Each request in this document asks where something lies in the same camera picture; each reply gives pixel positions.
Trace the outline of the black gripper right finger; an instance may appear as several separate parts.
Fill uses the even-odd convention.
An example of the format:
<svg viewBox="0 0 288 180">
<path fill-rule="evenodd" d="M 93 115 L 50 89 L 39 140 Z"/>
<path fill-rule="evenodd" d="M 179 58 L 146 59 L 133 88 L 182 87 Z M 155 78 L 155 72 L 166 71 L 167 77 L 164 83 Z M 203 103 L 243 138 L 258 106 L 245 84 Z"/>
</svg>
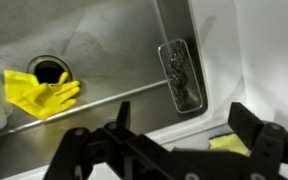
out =
<svg viewBox="0 0 288 180">
<path fill-rule="evenodd" d="M 288 165 L 288 131 L 283 126 L 260 120 L 239 102 L 230 106 L 228 125 L 251 151 L 246 180 L 286 180 L 279 174 L 281 164 Z"/>
</svg>

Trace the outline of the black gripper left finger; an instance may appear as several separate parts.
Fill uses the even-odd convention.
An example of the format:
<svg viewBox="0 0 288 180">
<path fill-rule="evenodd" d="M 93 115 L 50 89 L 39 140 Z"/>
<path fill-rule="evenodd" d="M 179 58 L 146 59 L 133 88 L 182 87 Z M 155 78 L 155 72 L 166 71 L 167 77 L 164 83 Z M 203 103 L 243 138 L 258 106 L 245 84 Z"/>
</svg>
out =
<svg viewBox="0 0 288 180">
<path fill-rule="evenodd" d="M 87 180 L 94 166 L 107 164 L 121 180 L 169 180 L 158 162 L 164 149 L 129 130 L 131 104 L 121 103 L 117 118 L 90 132 L 68 130 L 43 180 Z"/>
</svg>

